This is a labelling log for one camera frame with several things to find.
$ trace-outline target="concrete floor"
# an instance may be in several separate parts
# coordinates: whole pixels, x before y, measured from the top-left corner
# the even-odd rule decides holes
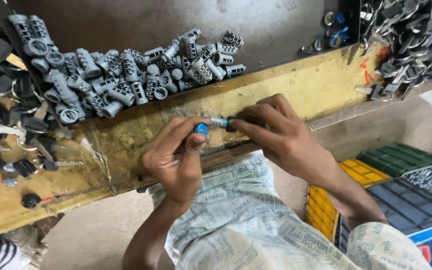
[[[339,161],[393,142],[432,152],[432,109],[415,97],[318,130],[315,135]],[[306,183],[276,166],[273,170],[276,191],[303,219]],[[45,238],[49,252],[41,270],[120,269],[126,246],[152,210],[147,194],[132,191],[68,212]],[[169,257],[162,257],[160,269],[173,268]]]

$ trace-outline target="blue round lock part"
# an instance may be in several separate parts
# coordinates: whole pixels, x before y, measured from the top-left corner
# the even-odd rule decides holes
[[[339,33],[344,33],[346,31],[348,31],[349,28],[350,28],[349,26],[345,26],[343,29],[341,29],[341,31],[339,31]]]
[[[341,33],[341,34],[339,34],[339,36],[341,36],[341,38],[342,38],[343,40],[348,40],[348,39],[350,38],[350,35],[349,35],[349,34],[346,34],[346,33]]]
[[[342,12],[336,13],[336,20],[340,23],[344,23],[346,21]]]
[[[201,133],[204,136],[207,136],[209,133],[209,128],[204,123],[199,123],[194,127],[194,132]]]

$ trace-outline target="wrist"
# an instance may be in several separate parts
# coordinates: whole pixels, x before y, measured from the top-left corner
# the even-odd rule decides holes
[[[161,202],[161,205],[165,208],[169,215],[173,216],[175,219],[181,217],[186,213],[191,206],[192,201],[182,202],[171,199],[166,196]]]

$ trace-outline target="finger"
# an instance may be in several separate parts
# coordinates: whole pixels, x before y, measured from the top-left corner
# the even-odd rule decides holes
[[[159,142],[165,138],[166,136],[168,136],[168,133],[171,132],[171,130],[183,123],[186,120],[186,118],[184,117],[173,117],[164,127],[163,130],[161,130],[161,132],[159,132],[159,134],[156,136],[156,138],[154,138],[154,140],[147,146],[146,148],[146,152],[151,150],[154,146],[157,146],[159,144]]]
[[[200,150],[206,142],[206,136],[192,133],[184,143],[184,153],[179,170],[184,177],[195,178],[201,175]]]
[[[286,117],[269,104],[256,104],[246,107],[240,115],[243,117],[245,114],[258,116],[272,129],[279,132],[287,130],[291,124]]]
[[[229,120],[229,123],[232,127],[234,127],[237,131],[243,132],[246,134],[251,140],[255,141],[262,147],[267,147],[272,150],[277,148],[281,137],[269,130],[266,130],[258,125],[251,124],[246,122],[245,120],[235,119]]]
[[[281,93],[268,96],[256,102],[256,104],[265,104],[265,103],[276,108],[279,112],[281,112],[282,115],[284,115],[287,118],[291,118],[291,119],[295,117],[298,118],[298,115],[294,111],[293,107],[291,107],[290,102]]]
[[[210,120],[198,116],[187,118],[179,125],[173,127],[171,131],[159,141],[157,149],[155,147],[155,150],[159,153],[174,153],[183,140],[195,129],[195,125],[199,123],[209,125]]]

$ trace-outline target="blue lock cap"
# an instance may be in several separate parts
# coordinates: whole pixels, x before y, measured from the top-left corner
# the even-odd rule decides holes
[[[194,127],[194,132],[196,133],[201,133],[204,136],[207,136],[209,133],[209,128],[206,124],[204,123],[199,123]]]

